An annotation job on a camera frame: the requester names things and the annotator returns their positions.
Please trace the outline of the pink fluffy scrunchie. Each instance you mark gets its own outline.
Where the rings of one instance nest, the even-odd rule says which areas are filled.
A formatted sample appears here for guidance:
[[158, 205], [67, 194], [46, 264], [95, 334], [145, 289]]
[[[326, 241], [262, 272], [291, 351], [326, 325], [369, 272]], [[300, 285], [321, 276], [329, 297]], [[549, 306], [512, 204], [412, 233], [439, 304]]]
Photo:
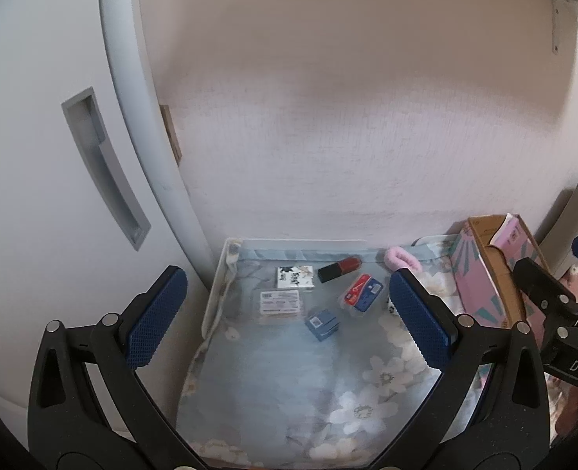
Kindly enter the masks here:
[[391, 272], [397, 272], [400, 269], [409, 269], [413, 273], [423, 272], [420, 261], [412, 253], [399, 246], [388, 248], [384, 253], [383, 261]]

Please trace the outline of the red blue dental floss box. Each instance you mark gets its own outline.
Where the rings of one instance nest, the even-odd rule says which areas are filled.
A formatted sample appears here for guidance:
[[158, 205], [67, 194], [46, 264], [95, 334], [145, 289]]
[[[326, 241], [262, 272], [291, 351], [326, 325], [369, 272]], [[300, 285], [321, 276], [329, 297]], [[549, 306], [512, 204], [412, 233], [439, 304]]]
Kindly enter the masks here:
[[364, 315], [384, 290], [384, 285], [369, 274], [361, 274], [340, 297], [340, 307], [351, 314]]

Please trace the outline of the red black lipstick box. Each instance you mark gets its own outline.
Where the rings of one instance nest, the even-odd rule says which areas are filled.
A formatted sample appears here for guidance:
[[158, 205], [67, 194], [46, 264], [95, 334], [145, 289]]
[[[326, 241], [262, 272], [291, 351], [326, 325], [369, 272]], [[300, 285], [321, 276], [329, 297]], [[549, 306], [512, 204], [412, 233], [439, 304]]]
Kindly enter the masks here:
[[350, 256], [319, 268], [317, 270], [317, 278], [319, 278], [320, 283], [326, 283], [357, 271], [361, 265], [362, 260], [358, 256]]

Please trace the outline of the small blue box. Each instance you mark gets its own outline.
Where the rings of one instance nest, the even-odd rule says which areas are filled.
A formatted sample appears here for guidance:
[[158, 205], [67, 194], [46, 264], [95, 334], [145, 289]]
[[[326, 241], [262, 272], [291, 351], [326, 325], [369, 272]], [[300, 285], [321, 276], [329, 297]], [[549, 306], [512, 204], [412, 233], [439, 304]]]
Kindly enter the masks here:
[[328, 309], [323, 309], [311, 313], [305, 320], [305, 325], [311, 334], [319, 341], [325, 341], [326, 338], [334, 334], [339, 329], [340, 322], [335, 313]]

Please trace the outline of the clear cotton swab box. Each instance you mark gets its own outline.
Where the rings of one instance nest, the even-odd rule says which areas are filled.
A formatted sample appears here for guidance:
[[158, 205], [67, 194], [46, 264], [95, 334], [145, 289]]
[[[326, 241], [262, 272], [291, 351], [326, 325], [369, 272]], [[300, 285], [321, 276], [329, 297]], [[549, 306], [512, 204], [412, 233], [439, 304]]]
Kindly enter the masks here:
[[262, 322], [285, 322], [302, 317], [304, 306], [298, 290], [272, 290], [259, 294], [258, 314]]

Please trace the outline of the white ink-pattern pouch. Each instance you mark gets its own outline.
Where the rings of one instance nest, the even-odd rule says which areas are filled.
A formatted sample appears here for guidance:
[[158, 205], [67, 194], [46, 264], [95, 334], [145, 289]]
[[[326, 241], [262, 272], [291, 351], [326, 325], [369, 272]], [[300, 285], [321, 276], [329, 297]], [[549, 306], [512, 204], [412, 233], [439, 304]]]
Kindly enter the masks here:
[[280, 266], [276, 269], [278, 290], [312, 289], [314, 271], [311, 265]]

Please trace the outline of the pink plush toy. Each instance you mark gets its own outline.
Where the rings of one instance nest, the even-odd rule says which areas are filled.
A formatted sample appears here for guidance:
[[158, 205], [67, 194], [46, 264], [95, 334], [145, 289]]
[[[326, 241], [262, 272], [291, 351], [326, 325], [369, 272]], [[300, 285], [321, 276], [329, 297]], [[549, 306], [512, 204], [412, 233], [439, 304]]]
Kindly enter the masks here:
[[567, 290], [576, 298], [578, 302], [578, 266], [572, 265], [568, 271], [560, 278], [560, 282], [567, 287]]

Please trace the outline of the pink cardboard box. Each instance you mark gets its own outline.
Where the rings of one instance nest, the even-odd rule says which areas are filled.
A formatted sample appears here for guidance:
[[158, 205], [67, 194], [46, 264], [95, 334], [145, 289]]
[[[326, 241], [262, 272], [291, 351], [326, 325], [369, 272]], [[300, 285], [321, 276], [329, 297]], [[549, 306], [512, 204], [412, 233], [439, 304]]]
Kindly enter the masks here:
[[545, 315], [513, 279], [516, 262], [524, 258], [547, 266], [523, 219], [510, 213], [470, 217], [450, 248], [452, 273], [465, 312], [486, 327], [508, 329], [526, 322], [540, 344]]

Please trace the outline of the blue floral bed sheet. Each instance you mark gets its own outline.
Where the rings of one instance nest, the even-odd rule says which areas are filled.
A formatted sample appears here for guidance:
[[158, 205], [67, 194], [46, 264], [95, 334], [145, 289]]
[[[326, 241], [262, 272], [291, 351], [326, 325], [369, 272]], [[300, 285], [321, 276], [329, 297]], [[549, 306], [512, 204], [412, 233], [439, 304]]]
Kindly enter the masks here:
[[[176, 428], [212, 466], [327, 469], [369, 464], [409, 422], [439, 373], [382, 292], [364, 315], [340, 307], [347, 274], [298, 290], [304, 312], [262, 322], [259, 294], [278, 290], [280, 266], [350, 256], [388, 283], [384, 253], [349, 241], [229, 239], [185, 379]], [[306, 318], [328, 309], [339, 329], [319, 342]]]

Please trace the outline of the white wall bracket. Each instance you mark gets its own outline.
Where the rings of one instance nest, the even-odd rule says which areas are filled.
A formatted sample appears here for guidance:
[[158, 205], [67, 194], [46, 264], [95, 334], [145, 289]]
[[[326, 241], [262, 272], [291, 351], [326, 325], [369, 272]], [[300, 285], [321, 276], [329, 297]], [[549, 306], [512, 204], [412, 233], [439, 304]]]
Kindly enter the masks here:
[[554, 55], [560, 54], [570, 34], [573, 15], [573, 0], [551, 0], [552, 37], [551, 49]]

